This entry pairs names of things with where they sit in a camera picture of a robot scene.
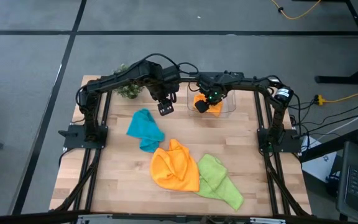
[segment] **teal cloth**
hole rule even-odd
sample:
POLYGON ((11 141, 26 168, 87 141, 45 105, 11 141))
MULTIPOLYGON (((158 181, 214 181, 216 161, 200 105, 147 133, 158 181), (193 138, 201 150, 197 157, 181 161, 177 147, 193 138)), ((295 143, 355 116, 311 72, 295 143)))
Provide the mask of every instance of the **teal cloth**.
POLYGON ((154 152, 158 148, 159 142, 165 139, 164 133, 159 130, 148 109, 135 112, 127 135, 140 138, 139 147, 145 152, 154 152))

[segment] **green towel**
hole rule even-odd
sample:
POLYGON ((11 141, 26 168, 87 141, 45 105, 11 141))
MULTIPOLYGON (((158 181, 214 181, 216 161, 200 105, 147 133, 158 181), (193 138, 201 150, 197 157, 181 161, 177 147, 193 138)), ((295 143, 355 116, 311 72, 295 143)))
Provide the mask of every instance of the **green towel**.
POLYGON ((214 156, 205 154, 197 165, 200 172, 200 191, 195 193, 203 197, 224 200, 237 211, 244 198, 227 176, 227 169, 222 162, 214 156))

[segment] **orange cloth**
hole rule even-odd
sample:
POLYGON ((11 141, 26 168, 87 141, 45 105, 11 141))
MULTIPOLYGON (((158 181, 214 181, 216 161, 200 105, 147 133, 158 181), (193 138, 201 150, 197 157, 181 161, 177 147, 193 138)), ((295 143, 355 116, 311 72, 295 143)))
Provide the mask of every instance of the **orange cloth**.
POLYGON ((176 139, 171 139, 169 151, 158 148, 150 165, 153 180, 165 189, 200 190, 200 175, 196 161, 189 155, 189 149, 176 139))
MULTIPOLYGON (((200 93, 194 96, 194 100, 193 100, 193 107, 196 108, 195 104, 199 101, 199 100, 203 100, 206 101, 206 98, 204 96, 204 94, 200 93)), ((217 103, 217 105, 210 105, 209 109, 206 111, 207 113, 213 113, 215 116, 219 116, 219 114, 222 111, 222 107, 223 107, 223 101, 220 101, 219 103, 217 103)))

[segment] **wooden table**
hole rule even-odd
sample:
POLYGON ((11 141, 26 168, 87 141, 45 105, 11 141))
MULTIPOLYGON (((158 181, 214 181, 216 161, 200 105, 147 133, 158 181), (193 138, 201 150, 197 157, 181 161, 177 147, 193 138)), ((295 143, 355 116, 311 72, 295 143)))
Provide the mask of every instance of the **wooden table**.
MULTIPOLYGON (((82 84, 96 78, 99 76, 84 76, 82 84)), ((157 103, 147 90, 134 100, 113 94, 107 121, 108 141, 100 158, 92 212, 272 215, 264 160, 258 153, 254 94, 250 91, 236 91, 237 108, 228 118, 194 118, 188 115, 186 88, 186 83, 180 85, 177 102, 173 105, 175 112, 166 116, 159 115, 157 103), (165 141, 160 143, 163 149, 168 149, 170 139, 177 139, 189 148, 196 161, 206 153, 222 161, 230 179, 244 196, 244 203, 238 211, 235 212, 223 201, 203 198, 193 192, 165 190, 152 180, 149 169, 153 154, 141 151, 139 139, 126 135, 132 115, 142 108, 151 111, 158 127, 165 133, 165 141)), ((267 124, 262 96, 261 99, 264 122, 267 124)), ((73 120, 81 118, 76 106, 73 120)), ((288 114, 284 125, 291 128, 288 114)), ((58 207, 77 184, 84 151, 74 149, 63 157, 50 208, 58 207)), ((281 153, 280 156, 289 191, 302 208, 311 213, 300 163, 290 153, 281 153)), ((277 186, 275 189, 278 208, 283 213, 280 191, 277 186)), ((86 185, 80 208, 85 207, 87 191, 86 185)))

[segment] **yellow connector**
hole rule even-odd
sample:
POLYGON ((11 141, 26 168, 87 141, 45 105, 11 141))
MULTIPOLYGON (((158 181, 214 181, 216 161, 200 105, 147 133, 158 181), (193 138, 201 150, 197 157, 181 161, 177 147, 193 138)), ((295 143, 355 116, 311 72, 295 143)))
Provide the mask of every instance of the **yellow connector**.
POLYGON ((321 106, 325 103, 326 99, 323 98, 322 95, 318 95, 318 105, 321 106))
POLYGON ((344 97, 344 98, 341 98, 341 99, 338 99, 338 100, 326 100, 326 99, 323 98, 322 95, 318 95, 318 104, 319 104, 319 106, 321 106, 324 103, 338 103, 338 102, 341 102, 341 101, 344 101, 344 100, 348 100, 348 99, 350 99, 352 97, 355 97, 355 96, 358 96, 358 93, 350 95, 350 96, 347 96, 347 97, 344 97))

